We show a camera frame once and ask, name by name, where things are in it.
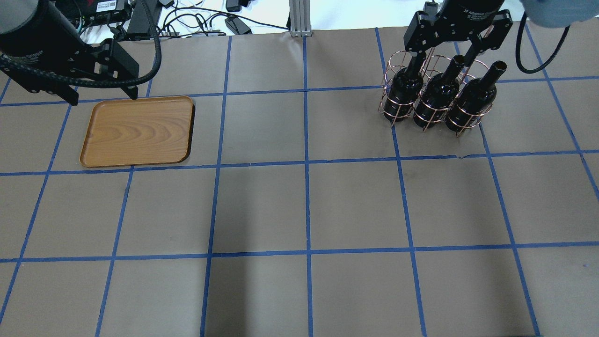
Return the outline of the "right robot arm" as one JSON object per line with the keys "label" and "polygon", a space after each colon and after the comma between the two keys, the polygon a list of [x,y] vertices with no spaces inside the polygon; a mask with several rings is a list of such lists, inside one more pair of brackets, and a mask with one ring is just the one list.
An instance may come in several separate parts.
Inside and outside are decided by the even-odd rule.
{"label": "right robot arm", "polygon": [[[426,55],[429,49],[447,42],[469,41],[471,46],[465,56],[465,66],[471,67],[476,57],[488,50],[496,51],[503,44],[513,26],[508,9],[502,9],[502,0],[445,0],[425,3],[415,12],[404,34],[404,50],[412,56]],[[516,34],[515,60],[525,74],[535,74],[554,60],[560,51],[571,24],[596,17],[599,5],[596,0],[523,0],[524,9]],[[521,42],[530,20],[550,29],[562,28],[563,33],[552,54],[537,68],[528,69],[521,60]]]}

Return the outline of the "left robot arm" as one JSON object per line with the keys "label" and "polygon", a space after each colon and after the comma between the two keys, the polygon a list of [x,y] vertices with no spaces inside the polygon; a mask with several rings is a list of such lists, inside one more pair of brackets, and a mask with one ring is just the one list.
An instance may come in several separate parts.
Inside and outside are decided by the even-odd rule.
{"label": "left robot arm", "polygon": [[77,105],[75,84],[56,76],[84,80],[130,81],[139,64],[111,38],[93,47],[49,0],[1,2],[1,70],[30,93],[57,95]]}

